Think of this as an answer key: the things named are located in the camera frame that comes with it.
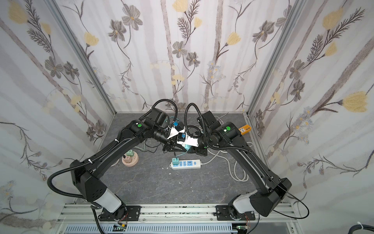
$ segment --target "white power strip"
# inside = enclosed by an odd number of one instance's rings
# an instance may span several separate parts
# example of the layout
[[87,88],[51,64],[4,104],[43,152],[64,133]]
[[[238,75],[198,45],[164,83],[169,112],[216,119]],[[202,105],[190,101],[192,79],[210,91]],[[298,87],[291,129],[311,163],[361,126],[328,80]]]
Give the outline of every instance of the white power strip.
[[197,169],[197,168],[201,168],[201,161],[200,161],[200,159],[179,160],[179,164],[174,165],[173,163],[171,163],[170,167],[173,170],[179,170],[179,169]]

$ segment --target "black robotic arm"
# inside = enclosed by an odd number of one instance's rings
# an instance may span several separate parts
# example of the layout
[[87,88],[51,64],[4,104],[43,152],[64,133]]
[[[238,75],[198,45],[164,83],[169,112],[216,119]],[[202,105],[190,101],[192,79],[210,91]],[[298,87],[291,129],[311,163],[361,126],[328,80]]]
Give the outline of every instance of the black robotic arm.
[[[128,150],[148,138],[154,138],[163,144],[163,151],[169,152],[187,151],[187,153],[206,156],[208,148],[227,150],[248,173],[257,189],[255,194],[252,194],[249,198],[241,198],[240,201],[247,204],[250,203],[263,216],[268,216],[290,189],[290,181],[287,178],[281,179],[258,158],[248,147],[244,137],[233,123],[226,122],[221,125],[210,111],[201,114],[193,103],[187,106],[184,123],[177,120],[178,110],[176,105],[174,107],[176,109],[174,119],[169,121],[168,115],[155,108],[155,105],[141,118],[131,121],[126,127],[121,129],[116,139],[108,146],[90,158],[82,162],[75,160],[70,164],[70,168],[51,175],[47,181],[48,186],[59,194],[84,198],[96,207],[103,207],[103,212],[109,214],[109,219],[107,216],[104,219],[105,221],[120,220],[129,212],[126,205],[99,179]],[[203,134],[200,131],[194,134],[189,132],[192,127],[187,125],[186,116],[188,108],[193,105],[198,111],[199,117],[197,120],[203,129]],[[184,130],[186,131],[186,137],[196,139],[197,146],[186,148],[177,143],[178,132],[183,132]],[[71,172],[74,186],[82,195],[66,193],[53,186],[52,179],[68,171]],[[230,213],[233,218],[237,214],[247,211],[237,209],[235,205],[231,209]]]

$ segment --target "wallpaper wall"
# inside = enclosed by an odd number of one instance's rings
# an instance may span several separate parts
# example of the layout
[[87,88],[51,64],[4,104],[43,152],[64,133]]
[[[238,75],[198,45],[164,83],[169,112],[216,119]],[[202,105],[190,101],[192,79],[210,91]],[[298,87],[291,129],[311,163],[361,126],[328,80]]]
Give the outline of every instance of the wallpaper wall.
[[294,0],[56,0],[117,111],[246,111]]
[[374,224],[373,11],[369,0],[308,1],[250,115],[270,166],[310,209],[306,234]]
[[94,154],[112,116],[43,1],[1,1],[0,27],[0,232],[50,233],[73,198],[48,176]]

